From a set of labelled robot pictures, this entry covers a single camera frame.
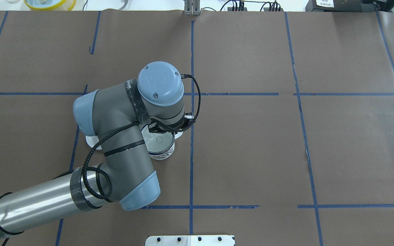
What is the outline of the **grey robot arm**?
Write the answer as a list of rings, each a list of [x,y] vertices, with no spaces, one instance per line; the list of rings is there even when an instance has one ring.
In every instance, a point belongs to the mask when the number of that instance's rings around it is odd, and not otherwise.
[[[198,117],[186,113],[183,79],[171,64],[147,64],[137,78],[77,98],[73,115],[80,131],[97,136],[82,167],[14,193],[0,196],[0,240],[81,212],[119,202],[132,211],[160,195],[141,127],[151,133],[187,131]]]

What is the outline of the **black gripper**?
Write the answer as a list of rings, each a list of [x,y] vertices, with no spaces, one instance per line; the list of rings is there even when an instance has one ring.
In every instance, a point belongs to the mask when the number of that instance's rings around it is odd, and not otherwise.
[[[172,125],[166,125],[161,120],[158,119],[151,119],[150,124],[148,125],[148,131],[150,133],[179,133],[188,130],[191,127],[191,120],[190,119],[182,119],[178,123],[174,123]]]

